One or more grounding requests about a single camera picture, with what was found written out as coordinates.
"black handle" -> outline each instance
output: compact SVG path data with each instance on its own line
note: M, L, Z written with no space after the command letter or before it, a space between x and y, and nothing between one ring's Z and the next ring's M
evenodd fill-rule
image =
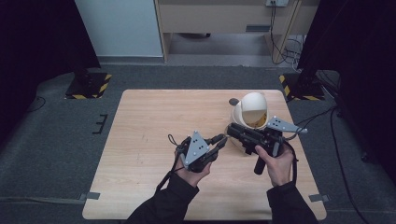
M264 171L264 167L265 167L265 161L259 157L257 159L256 166L254 167L254 174L262 175L262 172Z

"black curtain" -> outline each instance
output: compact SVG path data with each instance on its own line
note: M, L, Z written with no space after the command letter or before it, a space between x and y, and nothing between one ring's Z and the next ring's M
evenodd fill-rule
M321 0L300 68L334 70L344 118L396 183L396 1Z
M100 64L73 0L0 0L0 145L38 84L90 67Z

